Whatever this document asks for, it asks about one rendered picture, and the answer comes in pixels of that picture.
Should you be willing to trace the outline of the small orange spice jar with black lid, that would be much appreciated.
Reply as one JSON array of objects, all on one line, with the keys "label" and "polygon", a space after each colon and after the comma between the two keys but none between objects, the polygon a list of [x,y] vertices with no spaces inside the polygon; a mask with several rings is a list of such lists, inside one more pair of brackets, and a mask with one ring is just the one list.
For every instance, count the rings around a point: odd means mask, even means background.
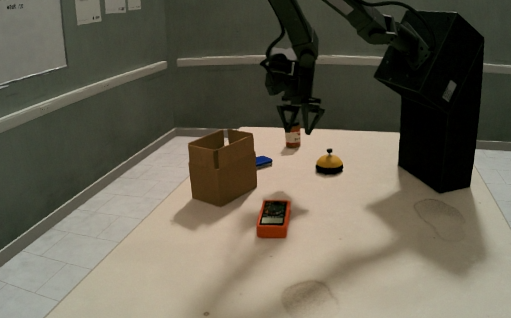
[{"label": "small orange spice jar with black lid", "polygon": [[289,148],[297,148],[301,146],[301,130],[299,120],[295,120],[290,133],[285,133],[285,144]]}]

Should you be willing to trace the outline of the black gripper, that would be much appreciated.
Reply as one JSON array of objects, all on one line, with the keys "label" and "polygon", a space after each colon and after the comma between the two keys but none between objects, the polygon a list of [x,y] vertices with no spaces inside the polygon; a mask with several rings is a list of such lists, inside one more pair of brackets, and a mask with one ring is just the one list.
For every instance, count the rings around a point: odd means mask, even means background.
[{"label": "black gripper", "polygon": [[[310,84],[309,84],[308,96],[312,97],[314,79],[311,79],[311,78],[309,78],[309,79],[310,79]],[[280,115],[285,133],[290,133],[290,131],[293,127],[293,124],[295,122],[295,119],[298,115],[300,107],[301,107],[301,112],[302,112],[305,135],[311,135],[314,127],[316,126],[316,124],[318,123],[318,121],[320,120],[322,115],[325,113],[325,109],[319,108],[320,107],[319,105],[310,104],[310,103],[321,104],[321,99],[314,98],[314,97],[309,98],[308,96],[304,96],[304,95],[282,96],[282,101],[286,101],[286,102],[291,101],[291,105],[283,104],[283,106],[281,106],[281,105],[276,106],[278,113]],[[308,103],[308,104],[304,104],[304,103]],[[297,106],[292,106],[292,105],[297,105]],[[295,108],[295,107],[299,107],[299,108]],[[291,118],[290,118],[288,127],[287,127],[284,111],[291,112]],[[310,128],[308,128],[308,113],[309,112],[316,113],[316,116],[315,116]]]}]

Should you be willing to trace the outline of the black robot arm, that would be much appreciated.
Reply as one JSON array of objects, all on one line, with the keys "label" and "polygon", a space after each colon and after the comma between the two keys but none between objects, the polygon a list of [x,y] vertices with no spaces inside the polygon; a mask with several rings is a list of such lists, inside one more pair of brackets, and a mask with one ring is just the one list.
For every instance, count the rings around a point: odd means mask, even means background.
[{"label": "black robot arm", "polygon": [[[364,5],[359,0],[322,1],[343,16],[357,30],[357,35],[367,43],[390,44],[396,48],[416,74],[434,55],[406,21],[403,24],[395,22],[393,16],[384,15],[374,6]],[[287,31],[292,48],[271,49],[270,55],[284,54],[286,58],[268,62],[273,78],[271,81],[266,73],[265,87],[270,96],[282,91],[284,96],[308,96],[309,78],[314,79],[314,61],[318,58],[318,36],[306,20],[297,0],[270,0],[270,2]],[[295,62],[293,76],[289,75],[292,71],[292,62]]]}]

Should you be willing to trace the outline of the brown cardboard box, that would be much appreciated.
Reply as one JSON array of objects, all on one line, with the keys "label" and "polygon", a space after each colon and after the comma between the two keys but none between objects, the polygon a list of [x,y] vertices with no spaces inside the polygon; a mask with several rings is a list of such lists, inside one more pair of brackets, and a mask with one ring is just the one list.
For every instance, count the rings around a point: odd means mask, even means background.
[{"label": "brown cardboard box", "polygon": [[188,143],[193,199],[221,208],[257,187],[254,139],[228,129],[228,142],[222,129]]}]

